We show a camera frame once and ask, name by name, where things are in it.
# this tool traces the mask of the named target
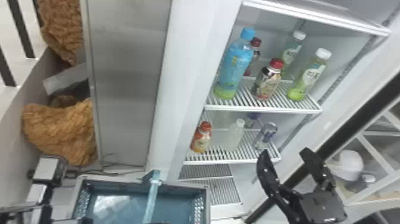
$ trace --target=blue bottle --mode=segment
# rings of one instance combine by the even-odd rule
[[[222,60],[218,81],[214,85],[214,95],[221,99],[232,99],[239,82],[253,58],[250,41],[254,37],[253,28],[243,28],[240,39],[228,48]]]

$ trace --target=fluffy fabric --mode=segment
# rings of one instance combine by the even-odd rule
[[[83,43],[79,0],[38,0],[37,4],[43,39],[64,61],[75,66],[77,50]]]
[[[68,97],[58,99],[58,106]],[[65,108],[28,104],[23,110],[23,131],[45,154],[61,155],[70,164],[85,166],[96,159],[92,102],[86,99]]]

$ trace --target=bottle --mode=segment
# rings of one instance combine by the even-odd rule
[[[244,72],[243,76],[250,76],[252,73],[252,69],[254,68],[254,65],[258,62],[260,59],[260,51],[258,48],[261,45],[261,39],[258,39],[256,37],[253,38],[253,40],[250,41],[251,46],[253,47],[254,53],[253,53],[253,58],[247,67],[246,71]]]
[[[240,140],[242,140],[243,134],[245,133],[245,121],[243,119],[237,119],[235,123],[230,125],[228,130],[228,136],[224,138],[222,147],[226,151],[233,152],[238,148]]]
[[[221,62],[219,77],[214,85],[214,95],[221,99],[232,99],[239,82],[253,58],[253,47],[250,42],[254,29],[244,28],[240,39],[234,41],[227,49]]]
[[[269,66],[261,69],[251,88],[254,98],[266,101],[272,97],[280,82],[280,69],[283,66],[284,62],[281,59],[272,58]]]
[[[299,76],[296,78],[294,85],[288,90],[287,97],[290,99],[304,99],[326,68],[326,61],[332,53],[324,48],[318,48],[315,55],[316,57],[310,59],[310,62],[301,70]]]
[[[261,113],[248,112],[245,118],[245,128],[253,128]]]
[[[295,60],[296,56],[299,54],[301,47],[303,46],[303,40],[307,35],[300,31],[296,30],[293,32],[293,38],[290,38],[285,45],[285,50],[282,52],[280,58],[285,63],[282,68],[282,77],[286,76],[286,69],[290,66],[290,64]]]
[[[270,146],[271,138],[278,131],[278,127],[273,122],[268,122],[264,124],[258,133],[258,135],[253,140],[253,147],[256,151],[263,151]]]
[[[204,153],[210,145],[210,140],[211,124],[209,122],[202,122],[200,127],[196,129],[190,148],[196,153]]]

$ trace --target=red bottle cap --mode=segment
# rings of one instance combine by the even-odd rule
[[[204,132],[210,131],[211,130],[211,124],[208,123],[208,122],[201,122],[200,130],[202,130]]]
[[[281,69],[284,66],[284,62],[279,58],[272,58],[270,66],[274,69]]]
[[[253,40],[251,40],[250,43],[251,43],[251,46],[258,48],[261,45],[261,39],[253,38]]]

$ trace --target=gray basket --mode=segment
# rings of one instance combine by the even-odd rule
[[[90,217],[95,224],[142,223],[148,191],[149,185],[143,183],[107,177],[79,178],[71,217]],[[151,223],[209,223],[209,198],[206,186],[164,182],[158,189]]]

